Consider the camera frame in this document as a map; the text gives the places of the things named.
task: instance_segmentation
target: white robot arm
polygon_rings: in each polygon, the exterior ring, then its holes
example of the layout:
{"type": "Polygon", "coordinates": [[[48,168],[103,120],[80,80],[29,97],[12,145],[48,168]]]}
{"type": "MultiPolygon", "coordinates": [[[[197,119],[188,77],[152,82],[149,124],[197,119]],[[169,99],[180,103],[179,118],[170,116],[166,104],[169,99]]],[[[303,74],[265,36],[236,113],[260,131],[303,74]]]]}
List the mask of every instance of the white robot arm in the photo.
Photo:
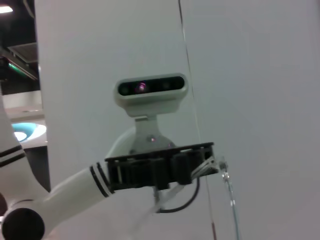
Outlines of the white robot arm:
{"type": "MultiPolygon", "coordinates": [[[[116,141],[104,162],[69,177],[50,193],[35,179],[0,98],[0,193],[8,205],[4,239],[41,240],[117,190],[150,186],[158,192],[172,182],[192,183],[192,171],[213,156],[213,143],[175,147],[159,131],[156,117],[175,112],[187,91],[181,74],[119,81],[114,98],[136,118],[135,129],[116,141]]],[[[210,169],[203,175],[217,172],[210,169]]]]}

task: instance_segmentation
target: camera lens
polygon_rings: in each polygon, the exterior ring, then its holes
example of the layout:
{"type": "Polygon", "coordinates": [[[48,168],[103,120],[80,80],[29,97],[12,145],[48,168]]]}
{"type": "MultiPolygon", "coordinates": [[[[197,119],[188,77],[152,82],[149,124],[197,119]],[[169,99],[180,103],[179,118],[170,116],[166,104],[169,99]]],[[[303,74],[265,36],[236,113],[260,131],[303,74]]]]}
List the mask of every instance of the camera lens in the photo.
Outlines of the camera lens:
{"type": "Polygon", "coordinates": [[[164,90],[169,90],[170,89],[170,83],[169,82],[164,82],[162,85],[164,90]]]}
{"type": "Polygon", "coordinates": [[[135,87],[135,92],[137,94],[145,93],[147,91],[147,85],[144,82],[139,82],[135,87]]]}
{"type": "Polygon", "coordinates": [[[129,89],[126,86],[121,86],[119,87],[119,93],[125,96],[129,93],[129,89]]]}

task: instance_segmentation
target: white cable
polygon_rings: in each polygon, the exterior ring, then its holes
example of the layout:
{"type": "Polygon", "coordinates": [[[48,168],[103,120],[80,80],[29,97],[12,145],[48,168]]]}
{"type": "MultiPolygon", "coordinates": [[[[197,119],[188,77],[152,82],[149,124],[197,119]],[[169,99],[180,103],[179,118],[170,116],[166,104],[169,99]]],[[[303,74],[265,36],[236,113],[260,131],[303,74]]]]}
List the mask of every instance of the white cable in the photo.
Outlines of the white cable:
{"type": "MultiPolygon", "coordinates": [[[[204,161],[200,166],[198,166],[193,172],[191,178],[197,179],[205,174],[210,168],[214,168],[216,166],[216,161],[213,157],[209,157],[206,161],[204,161]]],[[[138,233],[141,226],[146,223],[149,216],[156,213],[159,209],[163,207],[163,205],[169,200],[173,199],[182,189],[184,189],[184,185],[176,185],[172,188],[167,194],[160,198],[158,203],[151,207],[148,211],[146,211],[130,228],[128,231],[128,239],[134,240],[136,234],[138,233]]]]}
{"type": "Polygon", "coordinates": [[[234,189],[232,187],[232,183],[230,181],[230,175],[228,173],[228,164],[225,161],[224,156],[218,156],[217,160],[219,162],[219,168],[222,172],[222,179],[227,186],[227,191],[228,191],[229,197],[230,197],[230,203],[231,203],[231,207],[232,207],[232,214],[233,214],[233,221],[234,221],[235,238],[236,238],[236,240],[242,240],[240,227],[239,227],[239,217],[238,217],[238,211],[237,211],[237,207],[236,207],[234,189]]]}
{"type": "Polygon", "coordinates": [[[30,17],[32,17],[32,18],[34,19],[34,18],[35,18],[35,15],[34,15],[34,13],[31,11],[30,6],[29,6],[27,0],[23,0],[23,4],[24,4],[26,10],[28,11],[30,17]]]}

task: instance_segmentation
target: white wall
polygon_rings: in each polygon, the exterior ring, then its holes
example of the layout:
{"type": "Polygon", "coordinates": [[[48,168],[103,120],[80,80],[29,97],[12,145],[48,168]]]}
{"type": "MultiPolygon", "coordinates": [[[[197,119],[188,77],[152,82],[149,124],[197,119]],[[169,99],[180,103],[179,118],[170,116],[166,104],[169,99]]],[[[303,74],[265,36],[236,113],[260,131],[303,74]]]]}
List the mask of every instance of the white wall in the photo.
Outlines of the white wall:
{"type": "MultiPolygon", "coordinates": [[[[178,2],[172,0],[36,1],[41,91],[52,185],[101,161],[134,125],[113,100],[118,80],[182,73],[189,77],[178,2]]],[[[177,114],[159,117],[176,145],[199,142],[191,90],[177,114]]],[[[212,238],[205,182],[186,211],[150,219],[140,239],[212,238]]],[[[195,186],[170,203],[178,207],[195,186]]],[[[61,240],[119,238],[154,204],[149,188],[117,193],[57,229],[61,240]]]]}
{"type": "MultiPolygon", "coordinates": [[[[243,240],[317,239],[317,1],[182,5],[201,141],[214,141],[229,161],[243,240]]],[[[128,77],[188,75],[188,69],[176,1],[38,0],[36,10],[55,185],[103,158],[132,126],[114,104],[110,85],[128,77]]],[[[198,142],[191,104],[189,95],[176,116],[160,119],[163,132],[179,145],[198,142]]],[[[212,176],[209,185],[218,239],[231,240],[221,179],[212,176]]],[[[191,186],[172,204],[192,191],[191,186]]],[[[114,239],[151,204],[151,191],[125,191],[65,222],[57,233],[62,240],[114,239]]],[[[212,239],[206,189],[189,209],[154,216],[142,232],[140,239],[212,239]]]]}
{"type": "Polygon", "coordinates": [[[42,115],[41,91],[28,91],[3,96],[3,104],[8,117],[15,121],[19,118],[37,118],[42,115]]]}
{"type": "MultiPolygon", "coordinates": [[[[201,140],[229,161],[244,240],[319,238],[318,4],[184,4],[201,140]]],[[[210,184],[218,239],[230,240],[229,206],[210,184]]]]}

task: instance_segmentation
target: black cable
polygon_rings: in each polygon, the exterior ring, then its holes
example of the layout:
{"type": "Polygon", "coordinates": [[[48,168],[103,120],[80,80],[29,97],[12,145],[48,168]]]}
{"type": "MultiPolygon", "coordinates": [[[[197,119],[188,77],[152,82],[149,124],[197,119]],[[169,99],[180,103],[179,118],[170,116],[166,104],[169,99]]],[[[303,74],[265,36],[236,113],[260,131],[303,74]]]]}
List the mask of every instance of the black cable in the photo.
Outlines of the black cable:
{"type": "Polygon", "coordinates": [[[171,213],[176,213],[179,212],[187,207],[189,207],[190,204],[193,203],[193,201],[196,199],[198,193],[200,190],[200,179],[197,178],[196,179],[196,187],[195,187],[195,191],[194,194],[192,195],[192,197],[190,198],[189,201],[187,201],[184,205],[177,207],[177,208],[172,208],[172,209],[159,209],[158,213],[160,214],[171,214],[171,213]]]}

